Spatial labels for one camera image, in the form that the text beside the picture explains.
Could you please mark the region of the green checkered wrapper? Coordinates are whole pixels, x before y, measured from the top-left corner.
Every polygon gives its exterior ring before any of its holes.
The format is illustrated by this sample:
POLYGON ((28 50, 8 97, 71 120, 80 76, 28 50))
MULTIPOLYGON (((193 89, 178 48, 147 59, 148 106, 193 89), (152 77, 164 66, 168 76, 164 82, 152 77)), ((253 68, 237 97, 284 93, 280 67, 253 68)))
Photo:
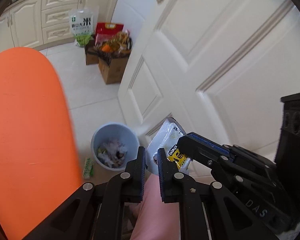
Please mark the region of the green checkered wrapper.
POLYGON ((91 158, 86 158, 83 167, 83 179, 88 180, 94 175, 94 162, 91 158))

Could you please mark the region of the silver foil sachet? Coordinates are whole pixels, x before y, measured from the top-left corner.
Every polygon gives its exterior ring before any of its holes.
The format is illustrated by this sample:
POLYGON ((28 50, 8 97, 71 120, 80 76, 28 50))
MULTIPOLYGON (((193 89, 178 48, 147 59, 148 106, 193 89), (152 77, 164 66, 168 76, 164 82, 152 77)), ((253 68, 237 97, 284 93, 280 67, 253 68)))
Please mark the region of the silver foil sachet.
POLYGON ((177 147, 179 138, 186 135, 184 129, 172 117, 168 117, 146 149, 146 165, 149 172, 158 175, 158 149, 163 148, 169 161, 175 162, 180 172, 188 173, 191 162, 177 147))

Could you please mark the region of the clear bag with bread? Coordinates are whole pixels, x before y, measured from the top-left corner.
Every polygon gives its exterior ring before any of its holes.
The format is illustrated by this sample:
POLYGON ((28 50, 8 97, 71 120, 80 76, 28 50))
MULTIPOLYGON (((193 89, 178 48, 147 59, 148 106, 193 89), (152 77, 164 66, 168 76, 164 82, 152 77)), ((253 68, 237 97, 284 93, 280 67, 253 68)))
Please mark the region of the clear bag with bread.
POLYGON ((97 148, 97 158, 109 168, 119 168, 123 165, 127 148, 118 139, 109 139, 97 148))

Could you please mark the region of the light blue trash bin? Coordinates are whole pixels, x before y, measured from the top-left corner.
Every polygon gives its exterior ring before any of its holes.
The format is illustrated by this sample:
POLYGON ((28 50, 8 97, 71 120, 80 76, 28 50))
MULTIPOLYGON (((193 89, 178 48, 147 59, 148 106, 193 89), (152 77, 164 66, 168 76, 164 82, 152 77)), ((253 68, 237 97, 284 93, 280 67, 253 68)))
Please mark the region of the light blue trash bin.
POLYGON ((101 126, 92 136, 90 148, 96 162, 106 170, 124 171, 134 160, 140 146, 136 134, 126 125, 111 122, 101 126))

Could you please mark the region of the lower kitchen cabinets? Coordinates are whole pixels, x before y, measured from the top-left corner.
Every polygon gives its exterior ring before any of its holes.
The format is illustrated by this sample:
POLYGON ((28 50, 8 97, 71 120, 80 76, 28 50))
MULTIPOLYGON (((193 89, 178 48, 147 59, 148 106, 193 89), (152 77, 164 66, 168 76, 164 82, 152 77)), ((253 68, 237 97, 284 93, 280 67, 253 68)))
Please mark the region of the lower kitchen cabinets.
POLYGON ((110 22, 117 0, 17 0, 0 15, 0 52, 13 47, 45 49, 73 41, 69 12, 88 9, 93 27, 110 22))

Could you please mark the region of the pink trouser leg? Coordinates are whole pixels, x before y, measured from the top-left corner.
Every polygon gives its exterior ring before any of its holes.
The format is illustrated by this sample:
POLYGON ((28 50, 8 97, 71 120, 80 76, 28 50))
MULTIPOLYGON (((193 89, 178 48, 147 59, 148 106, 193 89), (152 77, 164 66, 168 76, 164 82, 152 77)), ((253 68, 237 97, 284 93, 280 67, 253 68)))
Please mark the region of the pink trouser leg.
POLYGON ((143 201, 130 210, 136 218, 131 239, 180 239, 179 205, 162 202, 158 176, 148 177, 143 201))

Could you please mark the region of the orange round table mat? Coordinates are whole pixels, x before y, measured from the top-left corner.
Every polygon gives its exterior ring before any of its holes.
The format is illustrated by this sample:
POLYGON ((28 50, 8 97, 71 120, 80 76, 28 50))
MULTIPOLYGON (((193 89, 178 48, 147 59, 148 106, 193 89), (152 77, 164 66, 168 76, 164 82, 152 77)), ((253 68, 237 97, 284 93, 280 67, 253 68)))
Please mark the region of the orange round table mat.
POLYGON ((81 185, 58 75, 31 48, 0 53, 0 225, 22 239, 81 185))

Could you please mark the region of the white door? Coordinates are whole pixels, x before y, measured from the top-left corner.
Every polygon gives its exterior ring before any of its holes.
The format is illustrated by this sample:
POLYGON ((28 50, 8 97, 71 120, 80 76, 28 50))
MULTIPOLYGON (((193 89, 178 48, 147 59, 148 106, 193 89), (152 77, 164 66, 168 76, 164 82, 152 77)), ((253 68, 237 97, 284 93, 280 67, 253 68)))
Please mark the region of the white door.
POLYGON ((300 12, 291 0, 164 0, 145 20, 119 89, 147 146, 164 120, 274 159, 281 97, 300 92, 300 12))

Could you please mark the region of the brown cardboard box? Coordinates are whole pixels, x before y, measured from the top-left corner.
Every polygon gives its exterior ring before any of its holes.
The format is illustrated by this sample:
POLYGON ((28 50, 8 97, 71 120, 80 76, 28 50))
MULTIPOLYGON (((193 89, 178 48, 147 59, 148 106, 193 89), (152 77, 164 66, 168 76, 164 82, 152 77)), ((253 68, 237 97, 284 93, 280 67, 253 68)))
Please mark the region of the brown cardboard box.
POLYGON ((129 55, 115 54, 112 56, 109 53, 98 51, 93 44, 93 41, 89 41, 89 43, 84 46, 86 65, 98 64, 101 76, 106 85, 120 83, 126 69, 129 55))

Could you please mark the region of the red gift bag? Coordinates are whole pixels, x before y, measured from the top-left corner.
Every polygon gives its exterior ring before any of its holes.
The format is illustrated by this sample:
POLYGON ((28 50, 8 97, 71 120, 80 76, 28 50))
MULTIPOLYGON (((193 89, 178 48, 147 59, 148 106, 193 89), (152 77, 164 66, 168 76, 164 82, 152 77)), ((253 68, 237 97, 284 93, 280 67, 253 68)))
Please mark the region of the red gift bag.
POLYGON ((124 28, 123 24, 98 22, 95 29, 95 45, 109 40, 112 36, 121 32, 124 28))

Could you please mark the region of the white rice bag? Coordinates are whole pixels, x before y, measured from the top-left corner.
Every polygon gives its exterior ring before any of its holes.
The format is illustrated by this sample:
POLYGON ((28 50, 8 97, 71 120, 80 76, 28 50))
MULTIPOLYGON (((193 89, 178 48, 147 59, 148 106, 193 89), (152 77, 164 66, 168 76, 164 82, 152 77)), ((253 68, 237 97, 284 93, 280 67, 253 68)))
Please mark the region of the white rice bag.
POLYGON ((69 11, 70 31, 75 38, 75 45, 84 47, 93 35, 93 13, 87 9, 71 9, 69 11))

